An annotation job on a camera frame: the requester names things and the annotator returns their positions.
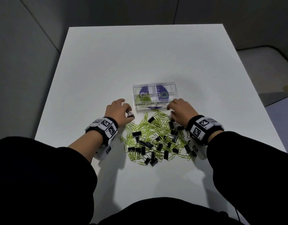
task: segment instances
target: wristband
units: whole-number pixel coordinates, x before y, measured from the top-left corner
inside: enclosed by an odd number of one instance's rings
[[[187,130],[194,140],[202,145],[207,145],[210,135],[218,130],[224,131],[224,128],[222,124],[211,117],[197,115],[189,120]]]
[[[118,132],[118,123],[111,117],[98,118],[85,129],[86,133],[91,130],[99,132],[103,137],[102,144],[108,146]]]

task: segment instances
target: person's right arm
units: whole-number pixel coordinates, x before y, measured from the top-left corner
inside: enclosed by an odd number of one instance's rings
[[[167,108],[184,127],[198,115],[182,99]],[[250,224],[288,223],[288,154],[235,132],[217,131],[208,142],[214,184],[245,219]]]

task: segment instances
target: black sleeve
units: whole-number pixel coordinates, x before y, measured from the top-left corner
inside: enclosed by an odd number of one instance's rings
[[[91,164],[71,148],[0,140],[1,224],[89,224],[96,184]]]
[[[217,190],[250,224],[288,223],[288,154],[223,132],[207,148]]]

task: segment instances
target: person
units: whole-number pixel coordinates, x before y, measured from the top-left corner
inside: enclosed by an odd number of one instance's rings
[[[133,120],[125,116],[132,109],[123,102],[112,102],[105,112],[119,128]],[[167,109],[186,128],[198,115],[183,99],[174,99]],[[90,162],[102,142],[94,130],[59,148],[24,137],[1,139],[0,224],[89,224],[97,184]],[[287,153],[218,130],[208,138],[207,157],[215,187],[250,224],[288,223]],[[120,222],[241,224],[226,213],[169,197],[133,203],[99,224]]]

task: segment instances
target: person's left hand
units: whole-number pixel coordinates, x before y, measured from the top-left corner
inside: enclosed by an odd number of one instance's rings
[[[128,103],[124,103],[123,105],[121,105],[124,101],[125,99],[118,99],[112,102],[111,105],[107,105],[104,114],[105,117],[111,117],[115,119],[118,123],[119,128],[125,126],[126,124],[134,120],[133,117],[127,118],[125,116],[126,110],[128,109],[129,111],[131,111],[132,109]]]

